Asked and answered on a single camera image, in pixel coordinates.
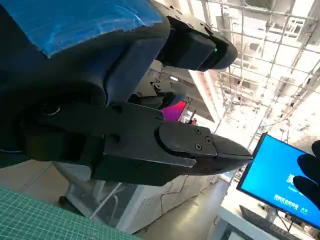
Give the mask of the black left hand blue tape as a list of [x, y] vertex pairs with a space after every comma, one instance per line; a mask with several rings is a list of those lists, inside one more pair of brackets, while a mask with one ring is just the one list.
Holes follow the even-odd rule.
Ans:
[[222, 70], [236, 47], [196, 17], [154, 0], [0, 3], [0, 166], [86, 166], [92, 179], [163, 186], [252, 161], [206, 127], [166, 121], [178, 84], [132, 99], [153, 61]]

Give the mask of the black gloved right hand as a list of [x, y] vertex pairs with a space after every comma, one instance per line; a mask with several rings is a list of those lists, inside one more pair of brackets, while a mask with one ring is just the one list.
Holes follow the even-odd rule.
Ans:
[[304, 154], [297, 159], [297, 163], [305, 176], [295, 176], [293, 184], [320, 209], [320, 141], [313, 142], [311, 149], [313, 155]]

